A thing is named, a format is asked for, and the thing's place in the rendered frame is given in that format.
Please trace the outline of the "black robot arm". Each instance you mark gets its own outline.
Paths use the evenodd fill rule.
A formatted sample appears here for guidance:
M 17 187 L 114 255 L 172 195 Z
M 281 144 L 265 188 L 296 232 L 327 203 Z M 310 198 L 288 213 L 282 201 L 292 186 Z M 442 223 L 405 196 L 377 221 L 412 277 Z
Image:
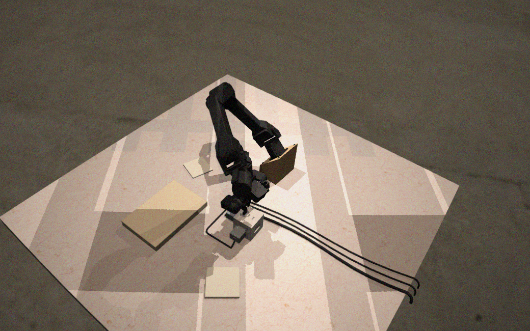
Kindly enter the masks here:
M 237 197 L 249 196 L 257 203 L 269 192 L 270 184 L 267 180 L 259 182 L 256 178 L 251 182 L 252 161 L 249 152 L 233 137 L 228 123 L 225 109 L 229 110 L 252 133 L 253 139 L 262 148 L 265 146 L 271 156 L 269 160 L 281 156 L 288 148 L 284 148 L 279 138 L 282 136 L 277 128 L 267 121 L 259 120 L 235 97 L 233 87 L 227 81 L 209 92 L 205 105 L 210 111 L 213 128 L 216 133 L 216 158 L 225 174 L 232 176 L 232 192 Z M 273 138 L 272 138 L 273 137 Z M 270 140 L 269 140 L 270 139 Z M 267 141 L 268 140 L 268 141 Z M 266 142 L 265 142 L 266 141 Z M 227 167 L 226 165 L 233 163 Z

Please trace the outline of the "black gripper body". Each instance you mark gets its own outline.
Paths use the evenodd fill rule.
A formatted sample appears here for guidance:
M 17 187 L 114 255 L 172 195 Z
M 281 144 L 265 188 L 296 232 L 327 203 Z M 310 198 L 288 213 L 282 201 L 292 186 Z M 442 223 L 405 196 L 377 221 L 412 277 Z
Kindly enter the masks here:
M 267 179 L 266 174 L 259 172 L 257 170 L 253 170 L 253 175 L 251 176 L 251 182 L 256 178 L 256 180 L 259 182 L 263 182 Z M 233 214 L 238 213 L 238 211 L 241 210 L 243 203 L 246 201 L 246 197 L 237 197 L 235 195 L 227 195 L 223 200 L 220 201 L 221 208 L 227 210 L 228 212 L 231 212 Z

